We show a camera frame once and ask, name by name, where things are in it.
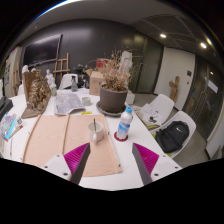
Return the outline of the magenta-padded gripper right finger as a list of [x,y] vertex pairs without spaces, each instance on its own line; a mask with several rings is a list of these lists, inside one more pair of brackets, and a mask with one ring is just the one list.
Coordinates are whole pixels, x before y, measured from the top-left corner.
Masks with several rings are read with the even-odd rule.
[[132,154],[143,185],[150,184],[181,170],[181,167],[168,155],[157,154],[137,143],[132,146]]

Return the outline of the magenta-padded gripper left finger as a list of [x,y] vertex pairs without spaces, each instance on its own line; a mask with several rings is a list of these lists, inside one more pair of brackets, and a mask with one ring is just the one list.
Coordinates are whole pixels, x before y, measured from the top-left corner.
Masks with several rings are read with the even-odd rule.
[[87,142],[65,155],[56,154],[42,166],[42,169],[78,185],[89,155],[90,143]]

